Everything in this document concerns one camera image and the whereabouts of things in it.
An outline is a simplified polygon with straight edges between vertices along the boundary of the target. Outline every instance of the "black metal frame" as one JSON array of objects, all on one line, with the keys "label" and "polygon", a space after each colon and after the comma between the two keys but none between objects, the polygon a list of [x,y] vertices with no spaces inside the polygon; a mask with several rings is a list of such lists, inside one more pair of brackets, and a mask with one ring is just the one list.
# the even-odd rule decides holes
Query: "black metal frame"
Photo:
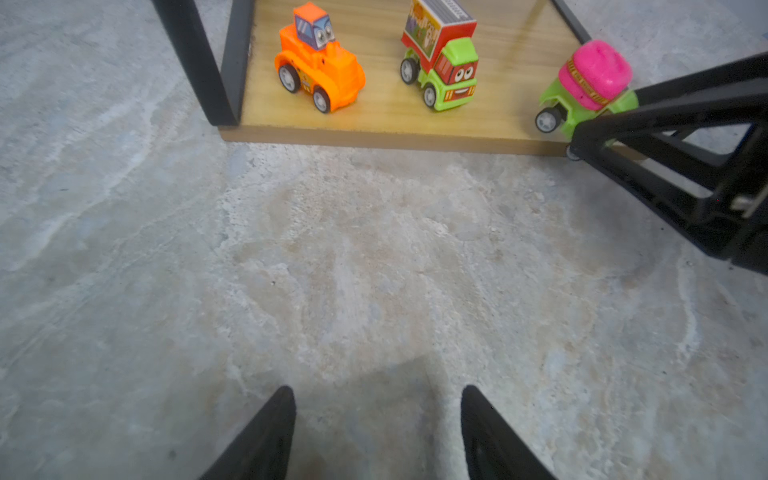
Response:
[{"label": "black metal frame", "polygon": [[296,426],[296,400],[281,386],[200,480],[284,480]]},{"label": "black metal frame", "polygon": [[152,0],[210,124],[240,123],[256,0],[233,0],[221,72],[194,0]]},{"label": "black metal frame", "polygon": [[557,480],[474,385],[462,392],[462,438],[469,480]]},{"label": "black metal frame", "polygon": [[576,39],[579,40],[579,43],[583,45],[592,39],[587,29],[578,21],[578,18],[576,18],[576,15],[568,5],[565,4],[564,0],[550,0],[550,2],[552,2],[554,9],[563,18],[565,24],[571,29]]},{"label": "black metal frame", "polygon": [[[194,0],[152,1],[208,121],[215,126],[238,125],[256,0],[232,2],[221,71]],[[591,39],[564,0],[551,3],[579,42]],[[768,273],[766,77],[768,55],[758,55],[641,88],[637,90],[640,108],[580,124],[571,149],[708,255]],[[726,157],[683,141],[698,128],[739,123],[753,127]],[[674,134],[661,133],[669,130]],[[714,194],[707,199],[690,196],[605,147],[610,139],[618,139]]]},{"label": "black metal frame", "polygon": [[[768,274],[768,54],[641,88],[637,97],[637,110],[579,124],[571,151],[707,255]],[[730,154],[684,141],[700,128],[736,124],[751,127]],[[689,194],[609,147],[613,139],[712,194]]]}]

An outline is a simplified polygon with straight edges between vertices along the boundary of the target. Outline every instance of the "black metal leg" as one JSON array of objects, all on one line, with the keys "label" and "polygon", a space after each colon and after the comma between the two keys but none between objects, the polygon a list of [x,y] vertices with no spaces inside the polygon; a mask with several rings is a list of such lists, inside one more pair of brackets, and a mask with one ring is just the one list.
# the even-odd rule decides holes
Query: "black metal leg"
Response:
[{"label": "black metal leg", "polygon": [[152,2],[208,121],[212,125],[237,125],[239,119],[227,98],[194,0]]},{"label": "black metal leg", "polygon": [[462,438],[469,480],[557,480],[474,385],[462,393]]},{"label": "black metal leg", "polygon": [[293,390],[281,386],[200,480],[284,480],[295,424]]},{"label": "black metal leg", "polygon": [[576,18],[576,15],[565,4],[565,0],[551,0],[551,2],[582,45],[592,39],[587,29],[584,28],[581,22],[578,21],[578,18]]},{"label": "black metal leg", "polygon": [[230,26],[227,29],[227,43],[221,61],[221,80],[227,92],[236,124],[240,122],[243,110],[243,93],[248,69],[250,31],[253,27],[253,9],[256,0],[233,0],[230,12]]},{"label": "black metal leg", "polygon": [[655,85],[638,88],[635,93],[640,105],[652,104],[670,98],[680,97],[706,88],[719,87],[739,81],[764,78],[768,74],[768,54],[732,61],[684,77],[662,81]]}]

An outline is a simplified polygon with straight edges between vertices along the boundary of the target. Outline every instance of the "toy truck cargo box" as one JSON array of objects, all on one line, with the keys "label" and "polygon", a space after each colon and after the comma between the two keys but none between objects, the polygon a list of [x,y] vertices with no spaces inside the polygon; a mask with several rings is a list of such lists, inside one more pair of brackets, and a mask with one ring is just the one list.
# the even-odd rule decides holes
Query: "toy truck cargo box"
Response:
[{"label": "toy truck cargo box", "polygon": [[421,68],[432,70],[445,44],[472,37],[477,20],[454,0],[412,0],[402,43],[419,55]]}]

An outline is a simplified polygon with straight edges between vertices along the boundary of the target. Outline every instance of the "toy car wheel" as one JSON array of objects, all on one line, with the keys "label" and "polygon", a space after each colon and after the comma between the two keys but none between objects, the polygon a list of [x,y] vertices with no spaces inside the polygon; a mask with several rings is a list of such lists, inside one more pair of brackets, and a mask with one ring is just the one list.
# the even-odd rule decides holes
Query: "toy car wheel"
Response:
[{"label": "toy car wheel", "polygon": [[427,87],[424,89],[424,103],[427,107],[433,108],[435,102],[437,102],[437,90],[435,90],[434,85],[427,84]]},{"label": "toy car wheel", "polygon": [[406,58],[400,64],[400,78],[410,85],[416,81],[416,77],[419,76],[419,64],[413,58]]},{"label": "toy car wheel", "polygon": [[571,145],[568,144],[568,146],[565,148],[565,157],[570,161],[581,161],[578,155],[574,153],[574,151],[571,149]]},{"label": "toy car wheel", "polygon": [[563,120],[563,114],[559,108],[547,107],[536,115],[536,128],[541,133],[550,134],[558,129]]},{"label": "toy car wheel", "polygon": [[280,83],[283,84],[286,90],[292,94],[295,94],[299,91],[299,88],[301,87],[301,80],[299,80],[299,74],[296,73],[296,69],[294,67],[291,65],[283,65],[277,71],[277,74],[280,76]]},{"label": "toy car wheel", "polygon": [[324,114],[331,111],[331,100],[328,98],[326,91],[321,87],[315,88],[315,93],[312,94],[312,99],[315,101],[317,109]]}]

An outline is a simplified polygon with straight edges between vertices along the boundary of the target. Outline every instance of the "pink toy car roof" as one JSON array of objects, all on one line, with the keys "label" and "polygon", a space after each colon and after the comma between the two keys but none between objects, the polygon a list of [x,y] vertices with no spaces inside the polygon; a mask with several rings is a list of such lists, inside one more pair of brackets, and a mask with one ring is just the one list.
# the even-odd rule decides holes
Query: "pink toy car roof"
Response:
[{"label": "pink toy car roof", "polygon": [[632,81],[632,67],[619,52],[602,40],[582,45],[574,53],[574,65],[584,80],[609,100]]}]

